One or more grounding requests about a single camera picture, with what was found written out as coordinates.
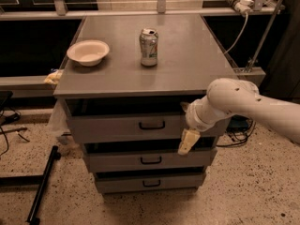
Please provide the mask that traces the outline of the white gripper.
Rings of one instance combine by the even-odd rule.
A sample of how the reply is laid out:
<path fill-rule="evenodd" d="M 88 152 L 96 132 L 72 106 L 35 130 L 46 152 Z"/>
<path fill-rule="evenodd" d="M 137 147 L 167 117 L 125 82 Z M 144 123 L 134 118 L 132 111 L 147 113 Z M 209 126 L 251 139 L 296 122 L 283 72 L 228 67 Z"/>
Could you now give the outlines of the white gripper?
<path fill-rule="evenodd" d="M 180 106 L 186 113 L 186 123 L 190 129 L 184 129 L 178 147 L 179 155 L 186 155 L 200 139 L 200 132 L 204 132 L 215 125 L 214 113 L 208 102 L 203 99 L 181 102 Z"/>

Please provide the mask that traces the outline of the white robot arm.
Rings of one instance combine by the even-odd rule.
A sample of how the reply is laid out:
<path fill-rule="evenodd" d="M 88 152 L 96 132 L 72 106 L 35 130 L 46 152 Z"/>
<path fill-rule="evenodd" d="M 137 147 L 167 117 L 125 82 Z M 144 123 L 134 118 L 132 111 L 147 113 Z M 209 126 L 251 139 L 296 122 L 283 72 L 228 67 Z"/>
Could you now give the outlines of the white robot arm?
<path fill-rule="evenodd" d="M 300 143 L 300 105 L 262 96 L 253 82 L 216 79 L 208 85 L 204 97 L 183 103 L 182 107 L 187 128 L 181 136 L 179 155 L 186 155 L 201 133 L 216 122 L 235 115 L 250 118 L 290 141 Z"/>

